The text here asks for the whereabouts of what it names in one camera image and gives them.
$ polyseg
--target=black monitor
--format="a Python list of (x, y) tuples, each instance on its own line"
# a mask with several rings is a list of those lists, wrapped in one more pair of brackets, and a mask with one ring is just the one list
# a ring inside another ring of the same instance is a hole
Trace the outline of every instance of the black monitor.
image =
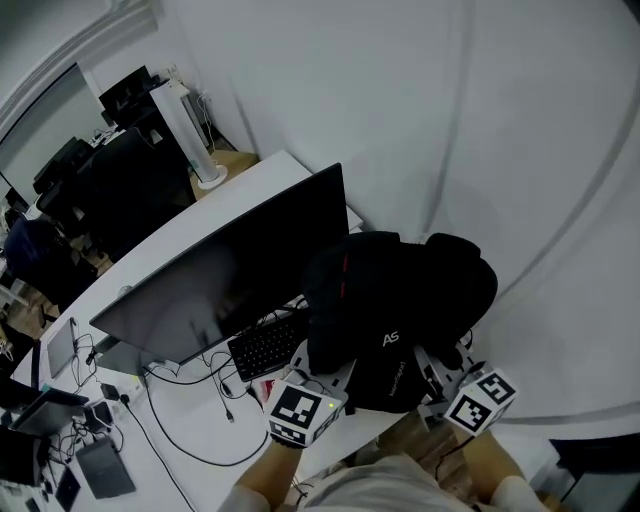
[(184, 364), (300, 295), (310, 259), (348, 231), (336, 164), (176, 256), (90, 323)]
[(126, 123), (122, 122), (123, 114), (131, 108), (135, 108), (140, 98), (146, 95), (153, 84), (154, 81), (149, 75), (149, 71), (145, 66), (142, 66), (120, 80), (99, 99), (109, 118), (126, 128)]

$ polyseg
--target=keyboard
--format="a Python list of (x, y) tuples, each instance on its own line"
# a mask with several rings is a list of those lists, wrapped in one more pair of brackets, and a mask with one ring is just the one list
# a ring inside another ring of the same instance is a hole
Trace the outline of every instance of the keyboard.
[(306, 310), (259, 327), (229, 341), (229, 352), (242, 382), (283, 368), (309, 335)]

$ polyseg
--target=white shirt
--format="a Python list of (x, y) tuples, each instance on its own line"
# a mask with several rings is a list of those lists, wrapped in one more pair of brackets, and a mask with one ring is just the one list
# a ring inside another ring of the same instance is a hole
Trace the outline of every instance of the white shirt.
[[(527, 482), (515, 476), (500, 484), (491, 505), (504, 512), (548, 510)], [(480, 505), (476, 510), (495, 510), (492, 507)], [(327, 477), (310, 489), (308, 497), (295, 510), (470, 512), (473, 509), (440, 489), (435, 479), (414, 460), (406, 455), (395, 455), (370, 466), (345, 469)], [(219, 512), (269, 512), (269, 504), (260, 494), (236, 486)]]

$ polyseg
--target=laptop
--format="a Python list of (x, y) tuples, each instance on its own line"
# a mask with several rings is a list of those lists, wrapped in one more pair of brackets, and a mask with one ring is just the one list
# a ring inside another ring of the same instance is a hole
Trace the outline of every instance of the laptop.
[(47, 345), (49, 372), (55, 379), (71, 362), (76, 353), (76, 339), (73, 335), (71, 319), (67, 320)]
[(50, 388), (36, 398), (10, 428), (38, 437), (56, 434), (71, 423), (74, 416), (83, 415), (82, 406), (88, 401), (86, 396)]

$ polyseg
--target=desk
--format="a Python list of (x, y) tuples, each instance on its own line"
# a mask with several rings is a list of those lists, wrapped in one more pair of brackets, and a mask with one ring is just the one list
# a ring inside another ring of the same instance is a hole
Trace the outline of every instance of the desk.
[[(109, 269), (42, 336), (42, 380), (67, 391), (74, 391), (76, 388), (69, 368), (55, 381), (50, 379), (48, 358), (44, 354), (51, 337), (69, 317), (76, 319), (79, 334), (91, 333), (97, 343), (103, 334), (90, 327), (88, 322), (116, 298), (118, 290), (123, 286), (138, 283), (209, 233), (308, 176), (309, 172), (289, 154), (277, 153), (214, 189), (165, 224)], [(353, 212), (349, 213), (349, 220), (350, 228), (357, 228), (362, 223)], [(225, 347), (226, 345), (219, 345), (212, 351)], [(16, 370), (14, 375), (17, 380), (24, 383), (30, 381), (30, 360), (27, 357)], [(216, 356), (214, 359), (214, 364), (222, 362), (223, 356)], [(207, 374), (202, 361), (195, 359), (181, 368), (179, 377), (189, 381)], [(82, 375), (87, 375), (84, 364)], [(99, 369), (97, 377), (120, 389), (129, 386), (133, 379), (104, 369)], [(230, 424), (211, 382), (205, 381), (195, 386), (175, 386), (151, 377), (149, 383), (154, 406), (163, 425), (186, 450), (208, 460), (232, 462), (242, 459), (262, 442), (265, 434), (264, 420), (261, 410), (251, 397), (229, 401), (228, 406), (235, 417), (235, 423)], [(243, 389), (237, 375), (226, 383), (234, 393)], [(83, 388), (82, 394), (90, 399), (101, 396), (99, 386), (93, 380)], [(204, 465), (178, 452), (166, 441), (151, 415), (145, 395), (139, 395), (131, 407), (177, 481), (200, 511), (216, 510), (233, 483), (255, 460), (254, 457), (232, 468)], [(359, 411), (349, 418), (342, 417), (305, 452), (299, 477), (306, 478), (337, 462), (386, 430), (399, 418), (400, 416), (370, 411)], [(122, 458), (135, 482), (137, 492), (110, 500), (95, 500), (74, 460), (70, 467), (82, 486), (74, 510), (186, 510), (182, 498), (131, 416), (122, 411), (116, 422), (125, 436)], [(113, 434), (113, 438), (116, 443), (120, 442), (117, 432)]]

